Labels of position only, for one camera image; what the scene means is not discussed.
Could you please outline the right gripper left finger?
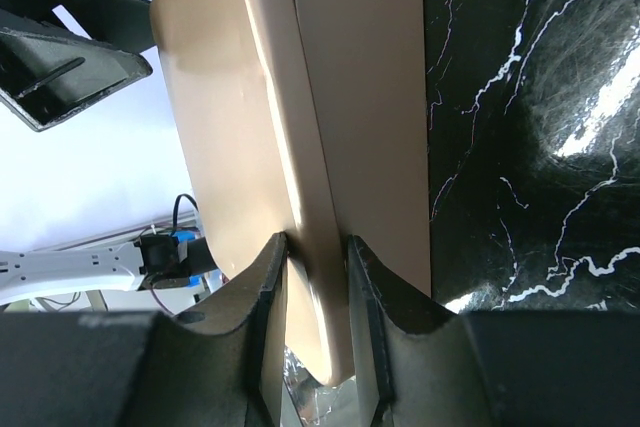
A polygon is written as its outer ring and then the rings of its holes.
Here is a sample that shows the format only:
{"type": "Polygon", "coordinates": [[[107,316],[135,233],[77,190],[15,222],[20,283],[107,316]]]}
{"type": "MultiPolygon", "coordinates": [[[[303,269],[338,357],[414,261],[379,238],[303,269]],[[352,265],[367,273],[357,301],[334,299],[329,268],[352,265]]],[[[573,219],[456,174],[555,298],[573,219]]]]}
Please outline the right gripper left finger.
{"type": "Polygon", "coordinates": [[[5,426],[276,426],[287,239],[205,300],[160,312],[5,313],[5,426]]]}

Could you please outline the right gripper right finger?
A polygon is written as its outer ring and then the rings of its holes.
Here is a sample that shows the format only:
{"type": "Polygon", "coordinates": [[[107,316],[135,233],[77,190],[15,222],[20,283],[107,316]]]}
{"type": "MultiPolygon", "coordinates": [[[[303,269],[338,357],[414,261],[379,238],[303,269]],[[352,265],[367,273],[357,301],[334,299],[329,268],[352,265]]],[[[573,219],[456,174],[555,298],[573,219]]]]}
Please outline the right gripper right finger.
{"type": "Polygon", "coordinates": [[[635,426],[639,318],[597,311],[456,314],[347,246],[364,426],[635,426]]]}

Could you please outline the brown tin lid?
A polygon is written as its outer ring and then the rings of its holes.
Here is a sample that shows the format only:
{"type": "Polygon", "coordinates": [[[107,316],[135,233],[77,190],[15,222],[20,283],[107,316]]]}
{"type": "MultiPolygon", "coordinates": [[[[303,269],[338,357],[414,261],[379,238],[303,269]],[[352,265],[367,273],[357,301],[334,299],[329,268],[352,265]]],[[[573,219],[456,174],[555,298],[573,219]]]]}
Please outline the brown tin lid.
{"type": "Polygon", "coordinates": [[[151,21],[214,260],[233,278],[284,233],[287,346],[340,384],[346,277],[294,0],[153,0],[151,21]]]}

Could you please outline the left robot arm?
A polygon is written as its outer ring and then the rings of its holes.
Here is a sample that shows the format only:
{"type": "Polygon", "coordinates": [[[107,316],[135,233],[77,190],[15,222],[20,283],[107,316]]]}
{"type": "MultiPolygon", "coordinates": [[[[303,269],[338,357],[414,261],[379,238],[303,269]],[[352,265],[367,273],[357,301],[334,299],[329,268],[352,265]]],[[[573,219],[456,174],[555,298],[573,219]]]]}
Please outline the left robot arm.
{"type": "MultiPolygon", "coordinates": [[[[1,0],[1,102],[36,132],[149,77],[148,0],[1,0]]],[[[216,265],[204,239],[147,234],[95,249],[3,252],[1,300],[180,287],[216,265]]]]}

